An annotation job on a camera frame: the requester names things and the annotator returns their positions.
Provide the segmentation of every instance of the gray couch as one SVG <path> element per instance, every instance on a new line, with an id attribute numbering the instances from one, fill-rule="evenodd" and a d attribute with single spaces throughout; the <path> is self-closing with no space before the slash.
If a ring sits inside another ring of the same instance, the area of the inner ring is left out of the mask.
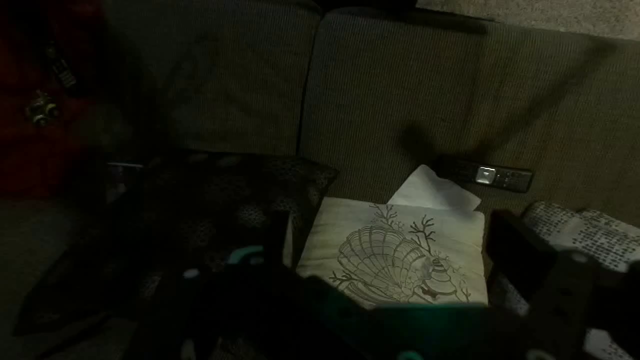
<path id="1" fill-rule="evenodd" d="M 417 164 L 460 157 L 537 173 L 529 195 L 472 186 L 484 210 L 553 200 L 640 224 L 637 42 L 311 0 L 113 0 L 109 21 L 111 86 L 82 132 L 113 159 L 301 155 L 340 170 L 334 197 L 384 203 Z M 0 354 L 30 358 L 61 334 L 9 328 L 76 214 L 0 205 Z M 65 357 L 118 358 L 131 331 Z"/>

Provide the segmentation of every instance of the white paper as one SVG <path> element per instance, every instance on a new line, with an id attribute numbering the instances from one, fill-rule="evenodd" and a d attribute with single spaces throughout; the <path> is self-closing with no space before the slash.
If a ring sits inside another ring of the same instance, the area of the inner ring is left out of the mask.
<path id="1" fill-rule="evenodd" d="M 298 272 L 362 306 L 482 303 L 480 212 L 325 198 Z"/>
<path id="2" fill-rule="evenodd" d="M 437 176 L 428 167 L 419 167 L 389 205 L 438 209 L 438 210 L 474 210 L 480 198 L 458 185 Z"/>
<path id="3" fill-rule="evenodd" d="M 575 212 L 559 205 L 541 203 L 527 212 L 525 224 L 555 249 L 579 249 L 619 272 L 640 260 L 640 229 L 599 210 Z M 527 313 L 529 309 L 516 291 L 507 295 L 507 303 L 516 306 L 516 313 Z M 585 350 L 603 360 L 633 360 L 605 331 L 591 331 Z"/>

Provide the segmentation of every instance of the pillow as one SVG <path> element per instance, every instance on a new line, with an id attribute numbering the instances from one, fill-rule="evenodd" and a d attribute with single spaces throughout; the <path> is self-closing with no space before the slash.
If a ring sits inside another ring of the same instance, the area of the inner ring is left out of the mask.
<path id="1" fill-rule="evenodd" d="M 15 334 L 94 313 L 141 318 L 165 271 L 182 263 L 220 271 L 234 249 L 268 240 L 277 212 L 293 214 L 296 263 L 334 176 L 322 164 L 258 155 L 154 161 L 26 296 Z"/>

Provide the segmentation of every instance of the bag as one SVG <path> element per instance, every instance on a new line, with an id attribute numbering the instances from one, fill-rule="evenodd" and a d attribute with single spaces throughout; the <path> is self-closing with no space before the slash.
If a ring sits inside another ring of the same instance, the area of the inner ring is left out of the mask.
<path id="1" fill-rule="evenodd" d="M 71 97 L 71 72 L 59 70 L 92 78 L 99 18 L 94 0 L 0 0 L 0 197 L 48 198 L 82 162 L 73 128 L 92 99 Z"/>

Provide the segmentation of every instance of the sketch of turkey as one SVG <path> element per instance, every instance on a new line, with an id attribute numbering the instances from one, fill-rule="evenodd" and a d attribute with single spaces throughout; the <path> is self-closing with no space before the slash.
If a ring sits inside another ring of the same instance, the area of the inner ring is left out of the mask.
<path id="1" fill-rule="evenodd" d="M 351 233 L 338 250 L 342 272 L 333 283 L 340 291 L 365 306 L 470 303 L 460 268 L 438 253 L 432 220 L 404 233 L 393 206 L 378 212 L 376 224 Z"/>

